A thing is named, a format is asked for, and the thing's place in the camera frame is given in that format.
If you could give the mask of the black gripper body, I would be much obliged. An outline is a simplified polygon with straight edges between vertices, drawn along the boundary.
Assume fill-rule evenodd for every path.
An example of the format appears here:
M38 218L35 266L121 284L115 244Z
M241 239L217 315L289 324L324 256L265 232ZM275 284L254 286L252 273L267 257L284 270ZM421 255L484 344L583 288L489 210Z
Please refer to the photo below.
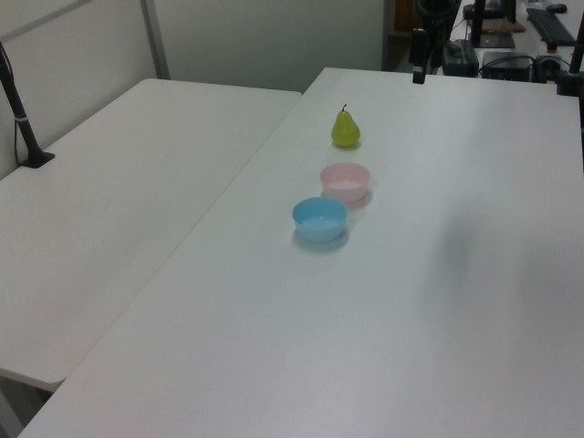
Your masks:
M416 15L424 23L438 22L455 17L459 8L457 0L416 0Z

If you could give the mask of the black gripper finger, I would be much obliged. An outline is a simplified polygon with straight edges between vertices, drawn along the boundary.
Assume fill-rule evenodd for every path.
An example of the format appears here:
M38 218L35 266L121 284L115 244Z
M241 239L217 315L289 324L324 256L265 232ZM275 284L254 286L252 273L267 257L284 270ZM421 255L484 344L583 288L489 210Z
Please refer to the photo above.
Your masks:
M445 41L445 24L432 25L429 30L429 55L430 70L435 73L443 62L443 46Z
M422 85L426 76L426 50L428 32L424 29L412 31L412 82Z

